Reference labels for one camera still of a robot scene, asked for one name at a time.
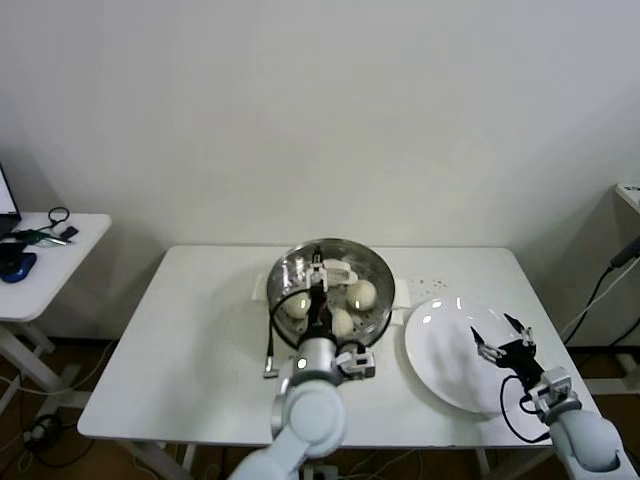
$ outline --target small white table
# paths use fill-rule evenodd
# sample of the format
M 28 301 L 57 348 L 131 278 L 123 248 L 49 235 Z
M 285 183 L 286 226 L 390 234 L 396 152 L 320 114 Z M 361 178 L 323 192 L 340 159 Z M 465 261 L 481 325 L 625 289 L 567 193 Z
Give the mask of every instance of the small white table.
M 183 479 L 190 478 L 184 470 L 173 468 L 152 446 L 135 441 L 270 443 L 276 382 L 262 378 L 266 306 L 251 297 L 256 277 L 268 273 L 285 250 L 170 249 L 95 388 L 78 430 L 89 437 L 129 440 L 127 448 L 159 473 Z M 585 408 L 598 411 L 511 252 L 375 250 L 396 277 L 409 281 L 413 303 L 430 294 L 459 294 L 509 312 L 531 326 L 539 361 L 546 367 L 564 366 Z M 390 326 L 374 345 L 374 378 L 339 387 L 348 418 L 344 447 L 527 446 L 511 434 L 501 417 L 464 412 L 421 385 L 404 356 L 403 333 L 402 326 Z M 291 351 L 281 341 L 275 348 L 276 364 L 281 364 Z M 511 417 L 528 437 L 546 428 L 537 418 L 517 411 Z M 548 455 L 550 449 L 544 450 Z
M 23 213 L 16 230 L 40 228 L 48 225 L 46 213 Z M 25 252 L 38 255 L 27 278 L 8 284 L 0 281 L 0 322 L 10 322 L 36 345 L 32 352 L 0 325 L 0 354 L 18 367 L 42 389 L 56 391 L 67 387 L 77 374 L 78 366 L 69 366 L 61 376 L 46 366 L 39 356 L 52 353 L 54 345 L 37 327 L 29 322 L 37 318 L 51 303 L 76 268 L 98 243 L 111 225 L 111 218 L 102 214 L 72 213 L 66 222 L 78 229 L 71 245 L 40 248 L 29 246 Z M 17 391 L 19 377 L 0 398 L 0 413 Z

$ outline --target floor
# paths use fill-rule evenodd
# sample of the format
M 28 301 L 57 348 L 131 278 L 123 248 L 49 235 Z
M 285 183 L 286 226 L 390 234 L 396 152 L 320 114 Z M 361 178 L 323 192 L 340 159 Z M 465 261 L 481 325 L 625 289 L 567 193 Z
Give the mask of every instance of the floor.
M 55 371 L 71 362 L 81 363 L 83 371 L 81 375 L 86 375 L 96 364 L 104 346 L 95 345 L 59 345 L 53 355 L 46 357 L 46 362 Z M 579 363 L 583 356 L 576 356 L 574 360 Z M 13 378 L 17 373 L 15 368 L 4 359 L 0 359 L 0 375 Z M 622 376 L 622 370 L 612 357 L 600 355 L 594 357 L 587 363 L 582 373 L 587 378 Z M 99 375 L 96 374 L 84 386 L 83 390 L 90 390 L 95 386 Z M 30 381 L 25 381 L 25 386 L 36 388 Z M 122 480 L 153 480 L 153 473 L 140 470 L 134 465 L 133 458 L 122 450 L 114 442 L 96 441 L 88 454 L 76 463 L 66 468 L 48 468 L 41 465 L 37 460 L 22 452 L 22 443 L 15 440 L 13 444 L 2 449 L 9 441 L 16 438 L 20 432 L 20 410 L 24 423 L 38 411 L 42 403 L 42 397 L 32 394 L 16 395 L 4 414 L 0 416 L 0 480 L 30 480 L 30 479 L 50 479 L 50 480 L 75 480 L 91 478 L 94 480 L 122 479 Z M 607 396 L 597 397 L 596 402 L 602 414 L 615 423 L 619 429 L 625 445 L 634 452 L 636 456 L 640 454 L 640 421 L 638 412 L 640 411 L 639 396 Z M 73 424 L 79 412 L 76 410 L 65 410 L 62 412 L 63 421 Z M 41 458 L 48 463 L 63 463 L 76 457 L 89 444 L 74 428 L 66 429 L 59 441 L 50 450 L 42 452 Z M 184 447 L 177 445 L 167 445 L 167 452 L 170 455 L 181 456 L 184 454 Z M 222 448 L 222 447 L 199 447 L 193 465 L 193 476 L 196 480 L 217 480 L 227 478 L 236 465 L 250 452 L 246 448 Z M 510 452 L 506 450 L 489 451 L 488 458 L 492 466 L 500 464 L 506 460 Z M 379 471 L 387 462 L 397 459 L 393 464 L 389 464 Z M 374 473 L 379 471 L 379 475 L 386 479 L 476 479 L 479 478 L 479 470 L 474 452 L 469 450 L 423 450 L 419 452 L 407 452 L 398 450 L 339 450 L 322 463 L 337 465 L 342 475 L 348 473 Z M 568 478 L 562 465 L 551 457 L 549 460 L 528 472 L 524 479 Z

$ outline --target power cord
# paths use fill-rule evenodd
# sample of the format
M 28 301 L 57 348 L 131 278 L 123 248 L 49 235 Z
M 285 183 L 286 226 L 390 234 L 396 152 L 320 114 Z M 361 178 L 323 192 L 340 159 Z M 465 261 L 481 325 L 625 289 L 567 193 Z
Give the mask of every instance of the power cord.
M 4 478 L 4 475 L 7 473 L 7 471 L 11 468 L 11 465 L 13 465 L 14 463 L 16 463 L 18 461 L 18 459 L 22 456 L 22 454 L 24 453 L 24 450 L 21 450 L 17 455 L 14 455 L 13 457 L 11 457 L 11 460 L 9 460 L 9 463 L 7 463 L 4 468 L 0 471 L 0 479 Z
M 543 440 L 547 440 L 549 438 L 549 432 L 545 432 L 539 437 L 531 439 L 531 438 L 523 437 L 513 427 L 513 425 L 511 425 L 511 422 L 509 421 L 509 417 L 507 417 L 507 410 L 504 407 L 504 387 L 507 385 L 507 382 L 512 378 L 515 378 L 516 380 L 518 380 L 518 377 L 516 377 L 515 375 L 509 375 L 504 378 L 504 380 L 502 381 L 502 386 L 500 387 L 500 411 L 502 412 L 502 417 L 504 418 L 504 421 L 507 423 L 507 427 L 509 427 L 509 430 L 511 430 L 511 433 L 513 433 L 516 437 L 518 437 L 520 440 L 522 440 L 525 443 L 533 444 L 533 443 L 541 442 Z
M 631 335 L 634 332 L 634 330 L 636 328 L 638 328 L 638 326 L 640 326 L 640 317 L 638 317 L 638 319 L 635 321 L 635 323 L 633 325 L 631 325 L 631 327 L 625 333 L 623 333 L 616 340 L 614 340 L 609 345 L 607 345 L 607 347 L 615 347 L 618 343 L 620 343 L 625 338 L 627 338 L 629 335 Z M 598 355 L 599 355 L 599 353 L 593 353 L 593 354 L 589 355 L 576 368 L 578 370 L 580 370 L 582 367 L 584 367 L 587 363 L 589 363 L 591 360 L 593 360 Z
M 598 294 L 598 290 L 600 290 L 600 286 L 602 285 L 602 282 L 604 282 L 604 279 L 607 278 L 607 276 L 613 272 L 613 268 L 612 267 L 607 267 L 607 269 L 604 271 L 604 273 L 602 274 L 602 276 L 600 277 L 600 279 L 598 280 L 598 283 L 596 283 L 596 287 L 593 289 L 593 293 L 591 294 L 591 297 L 589 297 L 589 301 L 587 302 L 586 307 L 588 308 L 589 306 L 591 306 L 591 302 L 593 302 L 593 299 L 596 298 L 596 295 Z M 582 315 L 579 316 L 579 320 L 578 323 L 576 324 L 576 326 L 573 328 L 573 330 L 571 331 L 571 333 L 567 336 L 567 338 L 564 340 L 564 344 L 566 345 L 567 343 L 569 343 L 569 340 L 571 340 L 573 338 L 573 336 L 576 334 L 576 332 L 578 331 L 578 329 L 580 328 L 580 326 L 582 325 L 582 322 L 584 322 L 584 319 L 587 318 L 587 314 L 589 313 L 589 310 L 585 309 L 582 312 Z
M 295 297 L 296 295 L 300 295 L 301 293 L 305 293 L 305 292 L 308 293 L 309 289 L 303 288 L 302 290 L 296 290 L 295 292 L 288 293 L 287 295 L 282 297 L 280 300 L 278 300 L 275 306 L 269 311 L 269 340 L 267 342 L 267 357 L 273 357 L 273 329 L 275 324 L 276 313 L 278 313 L 278 310 L 284 304 L 284 302 L 286 302 L 292 297 Z
M 609 287 L 602 293 L 602 295 L 598 296 L 597 298 L 594 298 L 596 296 L 596 294 L 598 293 L 598 290 L 600 289 L 600 286 L 602 285 L 602 282 L 604 281 L 604 279 L 607 277 L 607 275 L 609 275 L 609 273 L 611 273 L 614 270 L 614 266 L 610 265 L 609 267 L 607 267 L 607 269 L 605 270 L 605 272 L 602 274 L 602 276 L 600 277 L 600 279 L 598 280 L 598 283 L 596 284 L 596 288 L 593 290 L 593 293 L 591 294 L 591 298 L 589 298 L 589 301 L 587 302 L 587 306 L 585 307 L 584 310 L 582 310 L 573 320 L 571 320 L 567 326 L 562 330 L 562 332 L 560 332 L 560 336 L 564 335 L 564 333 L 571 328 L 571 326 L 573 325 L 574 322 L 578 322 L 576 324 L 576 326 L 573 328 L 573 330 L 571 331 L 571 333 L 567 336 L 567 338 L 564 340 L 564 344 L 567 345 L 569 343 L 569 341 L 573 338 L 573 336 L 576 334 L 576 332 L 578 331 L 578 329 L 580 328 L 580 326 L 582 325 L 582 323 L 584 322 L 584 319 L 587 317 L 587 313 L 589 312 L 589 310 L 591 310 L 591 308 L 598 303 L 600 300 L 602 300 L 604 297 L 606 297 L 609 292 L 611 290 L 613 290 L 613 288 L 624 278 L 626 277 L 629 272 L 631 272 L 631 270 L 634 269 L 634 267 L 636 265 L 638 265 L 638 263 L 640 262 L 640 257 L 636 258 L 636 260 L 634 260 L 634 262 L 624 271 L 622 272 L 622 274 L 616 278 L 611 285 L 609 285 Z
M 117 340 L 112 340 L 111 342 L 109 342 L 109 344 L 104 348 L 104 351 L 102 352 L 102 356 L 100 357 L 100 360 L 98 360 L 98 363 L 96 364 L 94 369 L 91 370 L 91 372 L 89 372 L 89 374 L 87 374 L 86 377 L 84 377 L 82 380 L 80 380 L 79 382 L 77 382 L 76 384 L 70 387 L 67 387 L 63 390 L 58 390 L 57 392 L 43 392 L 41 390 L 31 390 L 30 388 L 23 388 L 23 387 L 18 387 L 18 390 L 20 390 L 21 392 L 32 393 L 33 395 L 42 395 L 43 397 L 50 397 L 52 395 L 62 395 L 63 393 L 71 392 L 72 390 L 75 390 L 76 388 L 84 384 L 87 380 L 89 380 L 91 377 L 95 375 L 95 373 L 100 368 L 100 365 L 102 365 L 102 362 L 104 361 L 105 357 L 107 356 L 107 351 L 116 342 Z M 8 383 L 9 385 L 13 383 L 13 380 L 6 377 L 2 377 L 2 376 L 0 376 L 0 380 L 2 380 L 5 383 Z

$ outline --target white plate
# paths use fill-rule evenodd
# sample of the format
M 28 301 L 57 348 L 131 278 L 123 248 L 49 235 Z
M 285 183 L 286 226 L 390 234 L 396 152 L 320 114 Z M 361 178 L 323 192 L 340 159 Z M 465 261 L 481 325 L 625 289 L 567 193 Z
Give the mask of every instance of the white plate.
M 500 386 L 513 372 L 480 358 L 471 326 L 494 346 L 518 337 L 502 312 L 460 297 L 436 298 L 420 305 L 407 322 L 409 362 L 420 380 L 451 405 L 474 413 L 500 413 Z M 509 382 L 505 407 L 522 395 L 518 382 Z

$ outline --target table leg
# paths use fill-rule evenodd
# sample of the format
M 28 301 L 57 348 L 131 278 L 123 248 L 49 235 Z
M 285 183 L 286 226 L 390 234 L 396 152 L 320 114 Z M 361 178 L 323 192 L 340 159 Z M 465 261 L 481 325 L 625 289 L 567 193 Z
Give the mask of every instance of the table leg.
M 47 338 L 42 330 L 33 325 L 32 323 L 16 323 L 14 324 L 18 327 L 25 337 L 27 337 L 31 343 L 36 346 L 42 347 L 44 353 L 51 354 L 55 352 L 56 346 L 51 343 L 51 340 Z
M 129 453 L 149 465 L 150 468 L 166 480 L 193 480 L 189 472 L 178 465 L 173 458 L 167 455 L 166 452 L 155 443 L 131 442 L 126 440 L 118 440 L 118 443 Z
M 29 375 L 43 390 L 52 392 L 64 388 L 62 379 L 1 325 L 0 354 Z
M 640 394 L 640 365 L 631 355 L 617 355 L 620 365 L 627 372 L 624 378 L 585 378 L 591 395 L 638 395 Z
M 476 448 L 475 452 L 476 458 L 478 459 L 478 467 L 480 468 L 480 475 L 484 477 L 491 471 L 489 460 L 487 459 L 487 452 L 484 448 Z
M 517 451 L 506 462 L 482 475 L 482 480 L 516 480 L 552 455 L 551 447 Z

